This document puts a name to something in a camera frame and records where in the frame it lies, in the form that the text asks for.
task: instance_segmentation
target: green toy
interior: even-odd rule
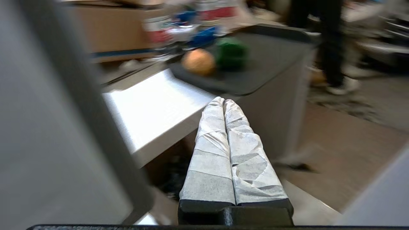
[[[247,61],[247,48],[233,37],[216,41],[216,64],[220,70],[235,71],[244,68]]]

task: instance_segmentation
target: orange ball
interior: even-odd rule
[[[206,76],[213,73],[216,63],[212,54],[204,49],[196,49],[183,56],[182,66],[191,73]]]

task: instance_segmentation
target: table top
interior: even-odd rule
[[[176,79],[165,69],[104,97],[130,152],[142,167],[194,131],[203,108],[215,95]]]

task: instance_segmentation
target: person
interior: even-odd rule
[[[321,20],[322,44],[319,48],[321,67],[326,76],[327,91],[345,95],[359,88],[357,80],[341,72],[343,62],[343,0],[292,0],[287,25],[306,28],[308,15],[314,13]]]

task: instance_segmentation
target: black pants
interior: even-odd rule
[[[321,65],[332,87],[340,87],[343,84],[344,75],[341,73],[343,61],[341,31],[343,0],[292,0],[288,26],[305,28],[308,23],[308,15],[316,12],[321,19],[322,44],[319,48]]]

